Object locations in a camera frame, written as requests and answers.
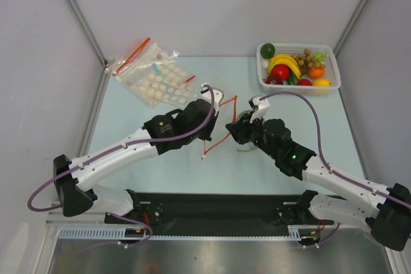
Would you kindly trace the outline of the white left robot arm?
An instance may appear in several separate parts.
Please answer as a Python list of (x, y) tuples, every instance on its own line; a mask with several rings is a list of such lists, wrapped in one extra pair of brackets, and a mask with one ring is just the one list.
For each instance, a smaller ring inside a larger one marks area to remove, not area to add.
[(218, 105), (205, 99), (190, 102), (183, 110), (176, 109), (153, 117), (142, 128), (89, 157), (70, 159), (60, 155), (53, 160), (55, 189), (65, 217), (84, 212), (109, 212), (126, 222), (141, 217), (137, 194), (130, 190), (109, 189), (100, 182), (136, 162), (177, 150), (195, 139), (209, 140), (218, 117)]

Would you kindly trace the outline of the clear zip bag red zipper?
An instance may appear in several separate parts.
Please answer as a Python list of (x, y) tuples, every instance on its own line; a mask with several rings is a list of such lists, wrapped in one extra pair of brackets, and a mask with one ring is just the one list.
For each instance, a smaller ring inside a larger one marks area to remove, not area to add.
[(204, 151), (201, 160), (204, 160), (212, 151), (215, 151), (231, 136), (225, 125), (235, 122), (237, 118), (238, 96), (230, 89), (223, 89), (224, 95), (219, 103), (219, 116), (211, 134), (211, 142), (204, 141)]

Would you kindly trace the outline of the green netted melon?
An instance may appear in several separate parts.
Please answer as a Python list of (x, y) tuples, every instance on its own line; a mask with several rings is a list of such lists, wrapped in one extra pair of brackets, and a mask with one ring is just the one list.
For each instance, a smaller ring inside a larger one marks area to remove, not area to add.
[[(238, 115), (237, 122), (241, 124), (241, 128), (249, 127), (250, 125), (249, 120), (251, 117), (251, 113), (252, 113), (251, 110), (245, 110)], [(237, 153), (249, 153), (254, 150), (257, 150), (257, 147), (252, 142), (240, 144), (239, 146), (236, 147)]]

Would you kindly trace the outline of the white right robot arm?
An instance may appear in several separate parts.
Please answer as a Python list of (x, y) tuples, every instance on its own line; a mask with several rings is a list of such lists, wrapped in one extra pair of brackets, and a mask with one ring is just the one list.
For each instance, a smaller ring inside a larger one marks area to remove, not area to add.
[(359, 179), (325, 164), (320, 155), (292, 140), (291, 131), (280, 119), (251, 121), (245, 114), (226, 128), (238, 144), (253, 143), (289, 177), (319, 185), (336, 198), (306, 191), (296, 207), (303, 223), (332, 220), (362, 229), (380, 244), (402, 251), (410, 237), (410, 191)]

